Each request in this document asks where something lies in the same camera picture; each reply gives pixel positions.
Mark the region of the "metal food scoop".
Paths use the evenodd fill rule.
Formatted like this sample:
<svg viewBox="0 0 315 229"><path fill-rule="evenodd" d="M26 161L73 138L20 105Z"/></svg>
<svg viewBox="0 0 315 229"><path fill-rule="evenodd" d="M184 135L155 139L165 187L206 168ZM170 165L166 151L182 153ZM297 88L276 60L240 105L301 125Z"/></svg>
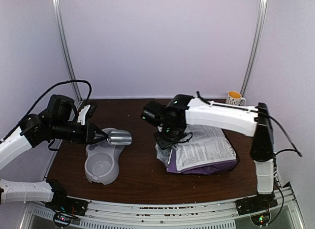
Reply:
<svg viewBox="0 0 315 229"><path fill-rule="evenodd" d="M126 146L132 143L131 134L125 130L110 130L107 135L107 142L111 145Z"/></svg>

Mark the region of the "grey double pet bowl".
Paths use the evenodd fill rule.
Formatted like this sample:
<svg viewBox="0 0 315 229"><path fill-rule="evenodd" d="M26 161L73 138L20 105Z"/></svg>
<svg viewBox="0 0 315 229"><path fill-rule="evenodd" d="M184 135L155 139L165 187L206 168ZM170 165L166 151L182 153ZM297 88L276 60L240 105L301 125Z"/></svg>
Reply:
<svg viewBox="0 0 315 229"><path fill-rule="evenodd" d="M84 164L86 179L103 185L114 182L119 175L119 157L124 148L107 141L87 145Z"/></svg>

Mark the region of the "purple puppy food bag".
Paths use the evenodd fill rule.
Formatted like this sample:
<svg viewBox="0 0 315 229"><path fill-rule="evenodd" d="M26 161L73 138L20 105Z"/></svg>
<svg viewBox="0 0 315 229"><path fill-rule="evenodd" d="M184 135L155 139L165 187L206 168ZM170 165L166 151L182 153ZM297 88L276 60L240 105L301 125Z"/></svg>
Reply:
<svg viewBox="0 0 315 229"><path fill-rule="evenodd" d="M167 172L176 174L211 175L232 171L239 157L223 130L205 125L189 125L189 142L162 150L155 145L157 159Z"/></svg>

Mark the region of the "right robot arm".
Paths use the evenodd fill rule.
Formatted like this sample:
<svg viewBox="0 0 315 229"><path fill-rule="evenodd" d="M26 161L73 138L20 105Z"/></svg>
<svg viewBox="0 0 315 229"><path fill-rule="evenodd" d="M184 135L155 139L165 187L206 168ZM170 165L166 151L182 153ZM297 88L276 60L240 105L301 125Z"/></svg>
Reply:
<svg viewBox="0 0 315 229"><path fill-rule="evenodd" d="M251 137L250 157L257 178L257 195L252 198L252 205L262 210L275 199L273 128L266 104L260 102L257 106L241 107L179 94L167 105L148 102L141 118L158 128L154 138L162 150L188 142L188 125L210 126Z"/></svg>

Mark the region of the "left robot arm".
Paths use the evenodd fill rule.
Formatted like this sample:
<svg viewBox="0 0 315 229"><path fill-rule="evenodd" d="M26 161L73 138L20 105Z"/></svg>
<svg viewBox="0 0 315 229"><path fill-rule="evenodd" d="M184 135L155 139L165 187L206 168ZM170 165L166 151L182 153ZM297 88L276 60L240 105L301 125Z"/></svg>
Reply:
<svg viewBox="0 0 315 229"><path fill-rule="evenodd" d="M0 167L4 168L22 153L44 141L53 144L56 139L78 144L96 144L108 134L95 124L87 122L95 107L86 105L77 111L74 100L63 95L52 95L47 108L39 114L28 114L7 138L0 142ZM67 211L71 201L67 191L57 180L42 182L12 182L1 179L0 202L42 201Z"/></svg>

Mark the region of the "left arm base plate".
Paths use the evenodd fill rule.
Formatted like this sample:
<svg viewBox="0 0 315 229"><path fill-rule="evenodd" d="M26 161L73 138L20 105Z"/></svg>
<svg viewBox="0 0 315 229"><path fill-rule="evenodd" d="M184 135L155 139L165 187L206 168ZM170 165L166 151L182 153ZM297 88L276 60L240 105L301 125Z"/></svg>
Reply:
<svg viewBox="0 0 315 229"><path fill-rule="evenodd" d="M52 200L46 202L45 206L51 210L70 215L85 216L88 204L86 200L67 196L67 192L65 191L55 191Z"/></svg>

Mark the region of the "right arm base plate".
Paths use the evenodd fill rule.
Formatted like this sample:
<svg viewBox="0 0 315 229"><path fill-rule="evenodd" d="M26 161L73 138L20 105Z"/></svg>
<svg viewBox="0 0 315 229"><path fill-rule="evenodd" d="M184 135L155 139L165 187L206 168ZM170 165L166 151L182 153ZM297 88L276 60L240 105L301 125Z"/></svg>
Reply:
<svg viewBox="0 0 315 229"><path fill-rule="evenodd" d="M238 215L252 214L278 205L274 194L245 197L235 201Z"/></svg>

